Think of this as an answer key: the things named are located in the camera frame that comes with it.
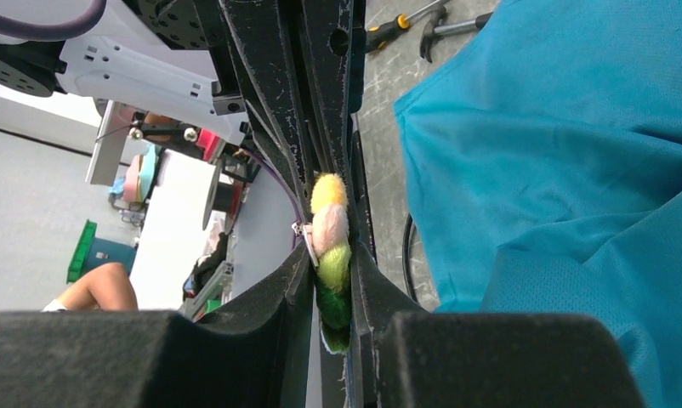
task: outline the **yellow pom-pom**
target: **yellow pom-pom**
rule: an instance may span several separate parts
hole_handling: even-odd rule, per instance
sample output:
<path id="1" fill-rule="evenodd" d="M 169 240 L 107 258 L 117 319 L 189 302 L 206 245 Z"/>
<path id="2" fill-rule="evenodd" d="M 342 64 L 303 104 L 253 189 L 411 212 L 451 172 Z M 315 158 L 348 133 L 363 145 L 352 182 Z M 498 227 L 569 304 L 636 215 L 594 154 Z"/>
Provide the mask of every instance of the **yellow pom-pom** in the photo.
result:
<path id="1" fill-rule="evenodd" d="M 321 282 L 336 293 L 349 288 L 349 261 L 351 247 L 348 242 L 334 246 L 319 258 L 318 276 Z"/>
<path id="2" fill-rule="evenodd" d="M 346 208 L 346 186 L 336 174 L 323 174 L 316 180 L 311 194 L 311 212 L 316 214 L 328 204 L 339 204 Z"/>

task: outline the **yellow and black handle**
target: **yellow and black handle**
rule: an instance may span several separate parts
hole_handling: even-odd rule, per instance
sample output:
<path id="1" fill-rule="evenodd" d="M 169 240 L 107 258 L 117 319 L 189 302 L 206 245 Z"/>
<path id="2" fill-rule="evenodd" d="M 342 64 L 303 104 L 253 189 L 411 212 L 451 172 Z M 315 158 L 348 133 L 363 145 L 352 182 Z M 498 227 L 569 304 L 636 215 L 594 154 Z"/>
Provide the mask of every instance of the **yellow and black handle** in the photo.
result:
<path id="1" fill-rule="evenodd" d="M 366 52 L 378 51 L 386 44 L 394 41 L 411 27 L 405 14 L 399 14 L 393 21 L 368 29 L 366 34 Z"/>

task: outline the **multicolored plush toy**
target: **multicolored plush toy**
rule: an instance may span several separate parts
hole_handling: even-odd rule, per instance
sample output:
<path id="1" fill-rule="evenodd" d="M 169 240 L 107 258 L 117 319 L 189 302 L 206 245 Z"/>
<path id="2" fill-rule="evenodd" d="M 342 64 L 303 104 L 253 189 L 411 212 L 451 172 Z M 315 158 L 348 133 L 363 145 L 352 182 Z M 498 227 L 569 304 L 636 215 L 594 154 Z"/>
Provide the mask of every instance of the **multicolored plush toy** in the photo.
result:
<path id="1" fill-rule="evenodd" d="M 311 195 L 313 223 L 307 240 L 318 259 L 315 288 L 321 315 L 321 337 L 331 354 L 349 349 L 351 290 L 349 220 L 346 187 L 336 174 L 321 175 Z"/>

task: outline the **concrete surface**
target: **concrete surface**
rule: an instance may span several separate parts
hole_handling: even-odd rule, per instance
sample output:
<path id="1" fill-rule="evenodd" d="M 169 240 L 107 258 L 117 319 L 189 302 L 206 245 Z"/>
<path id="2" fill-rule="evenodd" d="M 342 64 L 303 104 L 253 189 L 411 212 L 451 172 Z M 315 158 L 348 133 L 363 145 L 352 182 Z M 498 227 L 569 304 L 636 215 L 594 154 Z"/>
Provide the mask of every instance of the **concrete surface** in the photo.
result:
<path id="1" fill-rule="evenodd" d="M 429 0 L 367 0 L 367 29 L 390 21 L 400 13 L 410 14 Z M 451 0 L 446 4 L 447 23 L 468 20 L 493 11 L 497 0 Z M 364 102 L 359 112 L 359 128 L 366 159 L 369 198 L 376 237 L 378 266 L 399 288 L 404 290 L 401 269 L 401 243 L 406 208 L 406 183 L 401 145 L 391 104 L 428 74 L 438 69 L 474 34 L 441 39 L 433 48 L 434 64 L 418 55 L 419 41 L 426 19 L 421 19 L 385 49 L 367 56 Z M 423 244 L 414 239 L 412 272 L 419 301 L 426 309 L 439 304 L 429 268 L 423 254 Z"/>

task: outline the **round hole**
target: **round hole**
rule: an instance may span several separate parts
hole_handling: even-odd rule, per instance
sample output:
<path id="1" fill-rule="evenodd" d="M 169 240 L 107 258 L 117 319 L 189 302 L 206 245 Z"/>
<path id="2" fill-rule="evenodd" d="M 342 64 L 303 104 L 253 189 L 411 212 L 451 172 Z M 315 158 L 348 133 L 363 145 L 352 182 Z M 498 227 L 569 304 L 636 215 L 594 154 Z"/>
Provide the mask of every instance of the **round hole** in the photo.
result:
<path id="1" fill-rule="evenodd" d="M 328 46 L 339 57 L 346 55 L 346 52 L 349 51 L 349 34 L 337 28 L 331 32 L 331 36 L 328 38 Z"/>

